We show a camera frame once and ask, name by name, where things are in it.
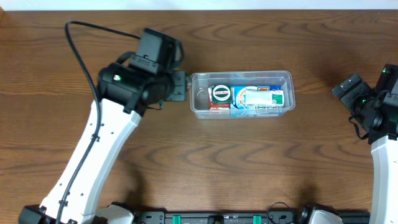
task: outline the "clear plastic container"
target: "clear plastic container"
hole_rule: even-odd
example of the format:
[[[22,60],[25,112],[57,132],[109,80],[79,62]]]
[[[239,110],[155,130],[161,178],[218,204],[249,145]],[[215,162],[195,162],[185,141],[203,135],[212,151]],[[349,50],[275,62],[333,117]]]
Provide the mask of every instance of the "clear plastic container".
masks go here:
[[[282,116],[295,107],[292,75],[288,71],[195,73],[191,79],[191,110],[199,119],[273,118]],[[212,85],[279,85],[284,91],[284,106],[265,109],[209,110],[208,88]]]

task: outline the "table surface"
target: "table surface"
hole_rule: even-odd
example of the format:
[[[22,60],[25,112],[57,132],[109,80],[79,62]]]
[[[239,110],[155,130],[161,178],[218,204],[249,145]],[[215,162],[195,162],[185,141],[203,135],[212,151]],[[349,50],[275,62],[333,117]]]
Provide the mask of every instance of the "table surface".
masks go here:
[[[183,69],[288,70],[296,108],[281,118],[199,120],[190,102],[148,111],[127,140],[99,205],[170,211],[265,210],[316,201],[370,210],[370,146],[330,90],[358,72],[371,86],[397,63],[396,11],[6,12],[0,23],[0,222],[40,203],[63,172],[93,99],[63,25],[132,34],[150,27],[183,42]],[[95,76],[137,41],[74,27]]]
[[[0,21],[1,21],[1,19],[2,19],[3,14],[4,14],[4,10],[3,10],[2,7],[0,6]]]

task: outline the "black cable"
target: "black cable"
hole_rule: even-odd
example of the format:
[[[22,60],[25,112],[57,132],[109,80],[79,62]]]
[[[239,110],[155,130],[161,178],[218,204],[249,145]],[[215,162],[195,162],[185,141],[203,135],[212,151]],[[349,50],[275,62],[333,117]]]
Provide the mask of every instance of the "black cable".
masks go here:
[[[388,90],[381,90],[379,93],[377,93],[376,98],[372,102],[372,106],[371,106],[372,109],[374,109],[374,107],[375,107],[377,101],[379,100],[379,98],[381,97],[381,95],[383,95],[385,93],[389,93],[389,91]]]
[[[171,66],[170,66],[171,69],[175,69],[175,68],[178,68],[179,66],[181,66],[182,61],[184,60],[184,57],[185,57],[184,49],[182,48],[181,41],[175,40],[175,44],[176,44],[176,48],[175,48],[175,52],[173,53],[174,56],[173,56],[173,59],[172,59],[173,62],[171,64]],[[175,54],[176,54],[177,48],[180,49],[180,59],[175,60]]]
[[[114,34],[125,35],[125,36],[128,36],[128,37],[133,37],[133,38],[138,39],[138,40],[140,39],[136,35],[128,34],[128,33],[125,33],[125,32],[120,32],[120,31],[117,31],[117,30],[112,30],[112,29],[109,29],[109,28],[97,26],[97,25],[94,25],[94,24],[89,24],[89,23],[86,23],[86,22],[68,21],[65,24],[65,34],[67,36],[67,40],[68,40],[69,46],[72,49],[73,53],[75,54],[75,57],[78,60],[78,62],[80,64],[80,67],[83,70],[83,72],[84,72],[84,74],[85,74],[85,76],[87,78],[87,81],[88,81],[88,84],[90,85],[91,91],[93,92],[94,101],[95,101],[96,110],[97,110],[97,125],[95,127],[95,131],[94,131],[93,137],[91,138],[91,141],[90,141],[90,143],[89,143],[89,145],[88,145],[83,157],[81,158],[79,164],[77,165],[75,171],[73,172],[73,175],[72,175],[72,177],[69,180],[69,183],[68,183],[68,185],[67,185],[67,187],[65,189],[65,192],[63,193],[62,199],[60,201],[60,208],[58,209],[58,213],[57,213],[57,219],[55,221],[56,224],[60,223],[60,220],[61,220],[61,217],[62,217],[62,211],[63,211],[63,208],[65,207],[65,204],[67,203],[67,197],[68,197],[70,188],[72,187],[73,181],[76,179],[77,174],[79,173],[84,161],[86,160],[86,158],[88,156],[88,153],[91,151],[91,148],[93,147],[95,141],[97,140],[98,133],[99,133],[100,127],[101,127],[101,105],[100,105],[99,94],[98,94],[98,92],[97,92],[97,90],[95,88],[95,85],[93,83],[93,80],[91,79],[91,76],[90,76],[90,74],[89,74],[89,72],[88,72],[88,70],[86,68],[86,65],[84,64],[83,60],[81,59],[81,57],[80,57],[80,55],[79,55],[79,53],[78,53],[78,51],[77,51],[77,49],[75,47],[75,44],[73,44],[72,38],[71,38],[70,33],[69,33],[69,25],[70,24],[78,24],[78,25],[82,25],[82,26],[88,26],[88,27],[92,27],[92,28],[96,28],[96,29],[112,32]]]
[[[268,210],[267,210],[267,218],[268,218],[268,220],[269,220],[272,224],[276,224],[276,222],[274,222],[274,221],[272,220],[272,218],[269,217],[269,211],[273,208],[273,206],[278,205],[278,204],[286,205],[286,207],[287,207],[288,209],[290,209],[290,207],[289,207],[285,202],[275,202],[275,203],[273,203],[273,204],[268,208]],[[293,219],[291,222],[287,222],[286,224],[292,224],[292,223],[294,223],[294,221],[295,221],[295,220]]]
[[[360,140],[365,140],[365,139],[367,139],[367,138],[369,137],[369,133],[366,133],[364,136],[361,137],[361,131],[360,131],[360,129],[359,129],[359,126],[358,126],[356,123],[352,122],[352,121],[351,121],[352,119],[354,119],[354,117],[350,116],[350,117],[348,118],[348,122],[350,122],[351,124],[354,125],[356,135],[359,137]]]
[[[130,58],[135,52],[124,52],[116,59],[116,63],[123,64],[127,59]]]

